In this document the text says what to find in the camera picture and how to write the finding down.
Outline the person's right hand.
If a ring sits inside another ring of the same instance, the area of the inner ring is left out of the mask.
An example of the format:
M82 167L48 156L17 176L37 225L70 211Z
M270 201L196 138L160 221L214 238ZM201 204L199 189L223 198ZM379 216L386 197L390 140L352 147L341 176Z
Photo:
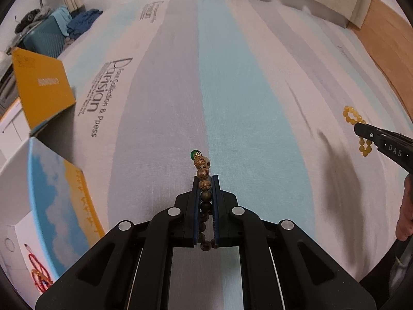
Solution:
M400 213L395 229L396 238L404 242L413 233L413 203L412 203L412 175L409 174L404 180L404 193Z

